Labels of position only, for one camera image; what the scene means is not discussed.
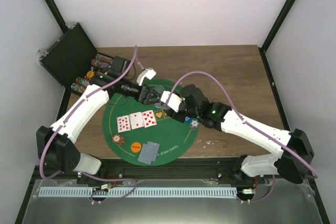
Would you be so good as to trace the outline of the blue small blind button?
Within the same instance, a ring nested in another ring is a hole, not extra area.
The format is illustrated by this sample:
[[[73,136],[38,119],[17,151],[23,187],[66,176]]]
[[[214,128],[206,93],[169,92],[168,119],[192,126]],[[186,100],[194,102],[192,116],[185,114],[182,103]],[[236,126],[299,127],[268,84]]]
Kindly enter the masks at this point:
[[[192,118],[189,118],[189,117],[186,117],[184,120],[185,123],[190,123],[191,121],[192,121]]]

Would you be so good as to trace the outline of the blue playing card deck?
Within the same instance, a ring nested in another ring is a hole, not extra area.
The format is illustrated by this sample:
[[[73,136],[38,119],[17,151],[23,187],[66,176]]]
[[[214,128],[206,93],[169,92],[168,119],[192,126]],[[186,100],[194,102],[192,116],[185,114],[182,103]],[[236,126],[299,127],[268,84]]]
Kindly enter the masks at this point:
[[[168,109],[169,107],[164,102],[157,102],[154,106],[158,109]]]

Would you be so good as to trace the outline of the poker chip stack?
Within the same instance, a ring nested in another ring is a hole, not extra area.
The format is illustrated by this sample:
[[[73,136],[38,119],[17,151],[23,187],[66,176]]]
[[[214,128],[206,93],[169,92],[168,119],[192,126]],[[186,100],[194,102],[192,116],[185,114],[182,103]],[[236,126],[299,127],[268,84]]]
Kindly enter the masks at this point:
[[[124,136],[120,135],[120,134],[115,134],[112,136],[112,141],[114,144],[117,144],[119,146],[122,146],[125,144],[125,138]]]
[[[190,129],[195,130],[199,127],[199,121],[198,120],[192,120],[190,122]]]

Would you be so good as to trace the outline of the nine of hearts card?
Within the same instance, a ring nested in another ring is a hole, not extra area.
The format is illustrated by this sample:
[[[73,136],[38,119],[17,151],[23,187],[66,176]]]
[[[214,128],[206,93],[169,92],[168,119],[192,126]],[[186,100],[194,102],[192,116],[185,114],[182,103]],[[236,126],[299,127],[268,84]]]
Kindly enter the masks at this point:
[[[155,113],[153,110],[144,111],[141,113],[141,116],[145,128],[157,125]]]

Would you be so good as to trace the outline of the ace of diamonds card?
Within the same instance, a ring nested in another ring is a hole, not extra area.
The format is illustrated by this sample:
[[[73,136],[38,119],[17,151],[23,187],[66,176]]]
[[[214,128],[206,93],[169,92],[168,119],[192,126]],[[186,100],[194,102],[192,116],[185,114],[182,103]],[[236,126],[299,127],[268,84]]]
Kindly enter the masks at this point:
[[[131,129],[135,130],[144,127],[141,112],[135,112],[129,115]]]

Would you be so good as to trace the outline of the nine of diamonds card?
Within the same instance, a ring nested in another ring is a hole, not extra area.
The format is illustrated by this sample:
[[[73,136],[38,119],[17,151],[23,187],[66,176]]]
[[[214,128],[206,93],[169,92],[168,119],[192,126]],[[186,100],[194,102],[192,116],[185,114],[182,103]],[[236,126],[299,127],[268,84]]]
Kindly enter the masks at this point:
[[[128,115],[117,117],[117,130],[118,133],[127,132],[131,130],[130,118]]]

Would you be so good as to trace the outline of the orange big blind button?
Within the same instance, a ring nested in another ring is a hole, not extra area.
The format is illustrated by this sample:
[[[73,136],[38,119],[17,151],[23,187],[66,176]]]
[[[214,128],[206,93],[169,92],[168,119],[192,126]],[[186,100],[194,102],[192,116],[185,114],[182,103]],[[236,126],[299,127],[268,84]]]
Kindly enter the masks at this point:
[[[130,147],[133,153],[139,153],[141,151],[141,148],[142,148],[142,144],[139,142],[132,143]]]

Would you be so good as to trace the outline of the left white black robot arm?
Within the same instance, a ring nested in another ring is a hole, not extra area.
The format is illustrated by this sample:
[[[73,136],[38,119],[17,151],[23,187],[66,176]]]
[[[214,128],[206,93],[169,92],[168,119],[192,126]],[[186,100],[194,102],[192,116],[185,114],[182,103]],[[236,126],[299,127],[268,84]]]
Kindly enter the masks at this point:
[[[95,184],[102,184],[107,170],[101,167],[101,160],[78,151],[77,138],[95,113],[113,97],[121,94],[131,97],[144,105],[153,104],[153,98],[161,94],[150,88],[144,81],[151,80],[156,71],[142,68],[136,82],[127,80],[130,67],[119,72],[106,69],[97,72],[77,102],[50,127],[41,126],[37,133],[39,152],[39,173],[43,179],[51,179],[60,173],[88,174]]]

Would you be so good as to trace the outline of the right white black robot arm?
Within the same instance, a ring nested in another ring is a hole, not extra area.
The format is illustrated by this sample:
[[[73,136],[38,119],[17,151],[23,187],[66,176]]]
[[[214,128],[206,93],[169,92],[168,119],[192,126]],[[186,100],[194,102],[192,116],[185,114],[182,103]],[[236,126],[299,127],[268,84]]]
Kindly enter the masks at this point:
[[[237,114],[229,105],[211,102],[193,84],[178,93],[163,91],[160,101],[167,114],[180,122],[186,117],[197,119],[208,129],[215,129],[248,140],[269,153],[240,157],[233,177],[244,184],[259,175],[279,175],[289,182],[301,184],[312,175],[308,165],[314,157],[307,134],[295,129],[290,132],[277,129]]]

